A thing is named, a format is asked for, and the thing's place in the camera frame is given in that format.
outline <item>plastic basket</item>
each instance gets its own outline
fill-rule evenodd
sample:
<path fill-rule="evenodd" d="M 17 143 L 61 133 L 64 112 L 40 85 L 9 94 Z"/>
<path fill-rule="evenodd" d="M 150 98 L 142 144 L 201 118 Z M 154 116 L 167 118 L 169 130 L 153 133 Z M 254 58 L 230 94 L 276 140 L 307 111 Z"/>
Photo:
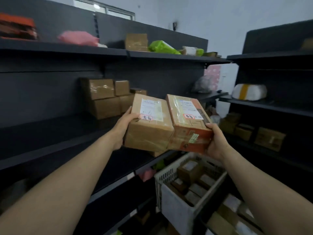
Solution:
<path fill-rule="evenodd" d="M 194 207 L 186 204 L 185 201 L 164 185 L 164 183 L 172 182 L 177 178 L 177 168 L 190 158 L 196 159 L 204 166 L 207 173 L 212 177 L 218 178 L 215 184 Z M 209 157 L 200 156 L 197 153 L 187 153 L 154 175 L 157 206 L 181 235 L 192 234 L 195 217 L 224 181 L 226 175 L 227 173 L 224 172 L 224 168 L 222 168 L 220 162 Z"/>

